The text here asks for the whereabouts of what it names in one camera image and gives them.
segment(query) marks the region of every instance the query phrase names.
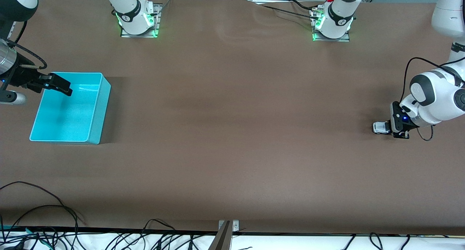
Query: table surface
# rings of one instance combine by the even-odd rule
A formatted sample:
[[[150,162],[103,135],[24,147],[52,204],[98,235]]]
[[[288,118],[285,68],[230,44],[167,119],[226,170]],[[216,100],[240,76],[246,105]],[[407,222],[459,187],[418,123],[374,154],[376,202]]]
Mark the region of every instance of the table surface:
[[[20,43],[46,72],[108,78],[102,142],[29,141],[40,95],[19,89],[25,106],[0,106],[2,184],[46,187],[90,227],[163,218],[214,230],[231,218],[246,231],[464,233],[465,117],[431,142],[371,132],[399,99],[409,58],[448,57],[434,5],[361,4],[350,43],[314,42],[306,18],[245,0],[171,0],[156,39],[120,38],[111,9],[40,0]],[[409,78],[428,69],[414,63]],[[46,203],[17,185],[0,210],[12,222]],[[73,222],[49,210],[22,224]]]

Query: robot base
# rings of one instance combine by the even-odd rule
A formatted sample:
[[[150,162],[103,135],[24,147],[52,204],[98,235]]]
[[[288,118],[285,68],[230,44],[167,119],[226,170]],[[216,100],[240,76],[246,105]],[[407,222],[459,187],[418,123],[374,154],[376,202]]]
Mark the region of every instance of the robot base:
[[[318,10],[309,10],[310,16],[318,17],[321,15],[321,13]],[[345,32],[345,34],[337,39],[332,39],[332,38],[327,38],[325,37],[320,31],[318,31],[315,26],[318,20],[312,19],[312,31],[313,31],[313,39],[314,41],[328,41],[328,42],[349,42],[350,37],[349,37],[349,31]]]
[[[126,32],[123,27],[121,26],[121,37],[134,37],[134,38],[157,38],[158,37],[158,30],[160,29],[160,21],[161,21],[161,9],[163,8],[162,4],[153,3],[153,10],[150,9],[149,12],[153,13],[152,17],[148,17],[150,22],[154,22],[154,25],[149,28],[147,31],[140,35],[132,35]]]

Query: metal cylinder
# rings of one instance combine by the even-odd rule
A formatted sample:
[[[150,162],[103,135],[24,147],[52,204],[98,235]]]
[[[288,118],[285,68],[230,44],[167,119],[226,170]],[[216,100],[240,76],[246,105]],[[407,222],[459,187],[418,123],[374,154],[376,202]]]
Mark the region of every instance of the metal cylinder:
[[[0,76],[8,71],[16,61],[16,51],[0,39]]]

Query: turquoise rectangular tray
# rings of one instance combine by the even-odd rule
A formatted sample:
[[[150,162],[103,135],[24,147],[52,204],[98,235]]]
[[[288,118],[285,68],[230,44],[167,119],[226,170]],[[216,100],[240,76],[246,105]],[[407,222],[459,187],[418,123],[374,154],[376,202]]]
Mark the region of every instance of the turquoise rectangular tray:
[[[102,73],[54,72],[70,81],[71,96],[45,90],[29,139],[55,144],[100,143],[110,83]]]

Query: plastic container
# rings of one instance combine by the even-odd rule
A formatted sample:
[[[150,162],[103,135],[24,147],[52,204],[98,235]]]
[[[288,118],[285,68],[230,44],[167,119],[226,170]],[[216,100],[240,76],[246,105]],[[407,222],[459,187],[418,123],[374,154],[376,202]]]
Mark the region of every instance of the plastic container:
[[[102,73],[54,72],[71,82],[71,96],[45,90],[29,139],[54,144],[100,143],[110,83]]]

